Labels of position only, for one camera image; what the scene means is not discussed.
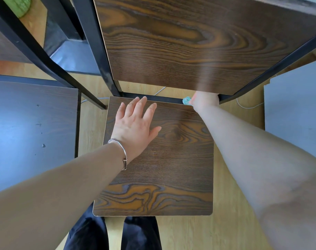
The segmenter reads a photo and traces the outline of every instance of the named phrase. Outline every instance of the silver bangle bracelet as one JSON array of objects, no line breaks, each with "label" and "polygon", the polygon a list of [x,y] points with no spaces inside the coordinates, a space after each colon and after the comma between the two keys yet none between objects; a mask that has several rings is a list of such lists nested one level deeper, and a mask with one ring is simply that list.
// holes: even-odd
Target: silver bangle bracelet
[{"label": "silver bangle bracelet", "polygon": [[126,156],[126,158],[123,159],[123,170],[126,170],[126,169],[127,169],[127,153],[126,153],[126,150],[125,150],[124,147],[122,146],[121,142],[118,141],[117,139],[110,139],[110,140],[108,140],[108,144],[109,144],[110,142],[112,142],[112,141],[115,141],[116,143],[118,143],[118,144],[122,147],[122,149],[123,149],[123,151],[124,151],[124,155]]}]

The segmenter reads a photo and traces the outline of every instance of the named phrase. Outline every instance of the person's left hand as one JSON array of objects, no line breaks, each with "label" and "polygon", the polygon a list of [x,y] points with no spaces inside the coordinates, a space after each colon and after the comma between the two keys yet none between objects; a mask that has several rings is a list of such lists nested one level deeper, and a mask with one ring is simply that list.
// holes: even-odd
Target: person's left hand
[{"label": "person's left hand", "polygon": [[121,142],[126,150],[128,163],[139,156],[161,130],[161,127],[157,126],[150,131],[156,103],[151,104],[142,117],[146,101],[146,96],[141,100],[136,97],[127,107],[121,103],[116,113],[111,139]]}]

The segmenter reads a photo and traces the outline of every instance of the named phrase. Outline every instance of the hand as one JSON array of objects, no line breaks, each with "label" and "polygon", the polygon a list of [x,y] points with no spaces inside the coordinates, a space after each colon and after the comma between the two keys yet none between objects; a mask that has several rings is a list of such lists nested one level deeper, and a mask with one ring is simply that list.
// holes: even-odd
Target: hand
[{"label": "hand", "polygon": [[146,96],[141,100],[136,97],[127,108],[121,103],[116,113],[111,138],[121,142],[126,150],[128,163],[139,156],[161,130],[161,127],[157,126],[150,131],[153,114],[157,108],[156,103],[151,104],[142,117],[146,101]]},{"label": "hand", "polygon": [[189,103],[200,113],[207,106],[219,106],[219,98],[215,93],[196,91]]}]

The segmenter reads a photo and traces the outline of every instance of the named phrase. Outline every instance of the black pants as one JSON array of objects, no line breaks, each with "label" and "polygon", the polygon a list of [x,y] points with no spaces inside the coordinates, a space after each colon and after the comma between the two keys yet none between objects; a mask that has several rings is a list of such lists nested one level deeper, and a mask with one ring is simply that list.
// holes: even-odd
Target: black pants
[{"label": "black pants", "polygon": [[[70,230],[64,250],[108,250],[104,217],[92,213],[93,203]],[[161,250],[156,217],[126,217],[121,250]]]}]

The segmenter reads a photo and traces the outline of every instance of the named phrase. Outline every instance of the white cable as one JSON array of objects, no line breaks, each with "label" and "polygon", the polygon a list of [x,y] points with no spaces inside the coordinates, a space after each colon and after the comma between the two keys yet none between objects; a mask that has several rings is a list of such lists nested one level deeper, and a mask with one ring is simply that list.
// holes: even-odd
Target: white cable
[{"label": "white cable", "polygon": [[255,105],[254,107],[246,108],[246,107],[241,106],[241,105],[239,104],[239,102],[238,102],[238,98],[236,99],[236,101],[237,101],[237,104],[238,104],[241,108],[243,108],[243,109],[247,109],[247,110],[249,110],[249,109],[254,109],[254,108],[258,107],[259,105],[264,104],[264,102],[263,102],[263,103],[260,103],[260,104],[258,104],[258,105]]},{"label": "white cable", "polygon": [[98,99],[109,99],[109,97],[98,97]]},{"label": "white cable", "polygon": [[154,96],[156,96],[157,94],[159,94],[164,88],[162,88],[161,90],[159,90],[157,93],[154,94]]}]

